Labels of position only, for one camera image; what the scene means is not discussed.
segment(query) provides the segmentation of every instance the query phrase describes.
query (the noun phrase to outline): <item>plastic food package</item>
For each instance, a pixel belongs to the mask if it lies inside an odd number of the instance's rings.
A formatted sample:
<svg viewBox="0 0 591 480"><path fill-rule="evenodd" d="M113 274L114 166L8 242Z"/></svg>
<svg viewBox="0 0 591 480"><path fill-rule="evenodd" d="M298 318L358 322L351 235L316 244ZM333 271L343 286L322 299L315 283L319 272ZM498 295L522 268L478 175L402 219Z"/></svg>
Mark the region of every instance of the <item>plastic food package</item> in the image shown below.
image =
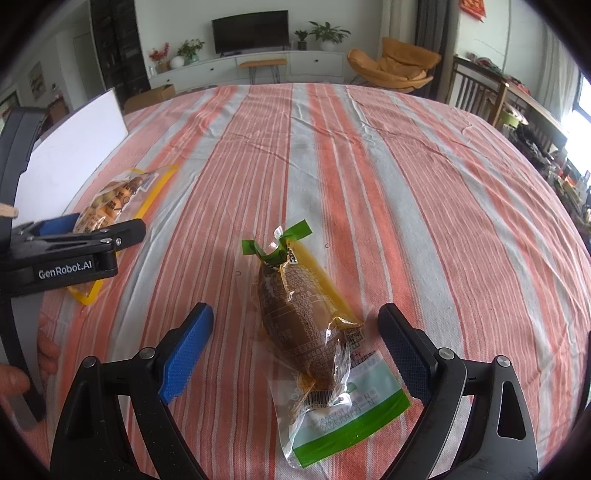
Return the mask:
<svg viewBox="0 0 591 480"><path fill-rule="evenodd" d="M283 453L296 468L360 442L410 406L381 354L368 348L363 323L298 241L310 233L306 221L278 228L269 254L242 241L243 254L261 260L254 348L274 364L267 380Z"/></svg>
<svg viewBox="0 0 591 480"><path fill-rule="evenodd" d="M142 218L177 169L174 165L150 172L135 168L117 175L82 211L73 232L93 232L115 223ZM70 286L68 290L78 301L90 305L96 300L102 284L103 280L96 280Z"/></svg>

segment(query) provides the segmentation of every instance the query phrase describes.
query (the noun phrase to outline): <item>white plant pot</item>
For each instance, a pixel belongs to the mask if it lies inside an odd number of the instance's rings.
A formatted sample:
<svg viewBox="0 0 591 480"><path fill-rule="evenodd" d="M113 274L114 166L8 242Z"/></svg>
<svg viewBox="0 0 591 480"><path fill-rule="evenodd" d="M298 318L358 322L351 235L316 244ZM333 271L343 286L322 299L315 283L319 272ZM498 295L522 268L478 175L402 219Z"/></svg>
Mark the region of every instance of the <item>white plant pot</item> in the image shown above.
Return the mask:
<svg viewBox="0 0 591 480"><path fill-rule="evenodd" d="M179 69L183 65L184 65L184 57L182 55L179 55L179 56L173 58L172 60L170 60L170 68L172 68L172 69Z"/></svg>
<svg viewBox="0 0 591 480"><path fill-rule="evenodd" d="M335 51L336 50L336 43L332 40L324 40L320 44L320 49L322 51Z"/></svg>

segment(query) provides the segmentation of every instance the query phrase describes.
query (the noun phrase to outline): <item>orange armchair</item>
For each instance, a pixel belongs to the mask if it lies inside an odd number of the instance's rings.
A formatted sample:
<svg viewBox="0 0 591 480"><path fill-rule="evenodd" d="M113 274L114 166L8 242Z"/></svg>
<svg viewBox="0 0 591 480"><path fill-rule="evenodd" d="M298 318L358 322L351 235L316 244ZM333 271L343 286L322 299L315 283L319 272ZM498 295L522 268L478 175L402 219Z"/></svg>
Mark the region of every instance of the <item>orange armchair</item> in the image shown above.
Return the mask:
<svg viewBox="0 0 591 480"><path fill-rule="evenodd" d="M441 56L422 47L394 38L382 39L382 58L374 60L364 51L353 48L347 55L351 68L369 83L378 87L410 93L428 84L427 76Z"/></svg>

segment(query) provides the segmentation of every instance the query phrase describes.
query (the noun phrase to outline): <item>black television screen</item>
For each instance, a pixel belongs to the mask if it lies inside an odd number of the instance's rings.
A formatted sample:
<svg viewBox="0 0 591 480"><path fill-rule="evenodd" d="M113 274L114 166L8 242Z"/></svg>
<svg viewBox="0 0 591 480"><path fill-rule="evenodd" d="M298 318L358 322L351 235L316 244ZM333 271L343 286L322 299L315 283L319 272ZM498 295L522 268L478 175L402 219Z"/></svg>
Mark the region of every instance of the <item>black television screen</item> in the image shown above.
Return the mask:
<svg viewBox="0 0 591 480"><path fill-rule="evenodd" d="M212 21L216 53L247 48L287 47L287 10L234 15Z"/></svg>

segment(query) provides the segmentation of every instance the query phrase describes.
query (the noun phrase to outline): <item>dark gray curtain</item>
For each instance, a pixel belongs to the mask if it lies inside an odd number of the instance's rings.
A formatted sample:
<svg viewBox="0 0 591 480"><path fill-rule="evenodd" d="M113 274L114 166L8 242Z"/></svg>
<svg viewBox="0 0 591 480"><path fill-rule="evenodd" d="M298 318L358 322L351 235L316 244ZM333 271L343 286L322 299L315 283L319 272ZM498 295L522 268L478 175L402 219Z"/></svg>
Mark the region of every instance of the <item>dark gray curtain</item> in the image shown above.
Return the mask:
<svg viewBox="0 0 591 480"><path fill-rule="evenodd" d="M443 59L447 47L447 29L449 26L450 3L458 0L418 0L417 28L415 45L435 51ZM442 60L429 74L433 81L416 91L418 96L435 99L444 61Z"/></svg>

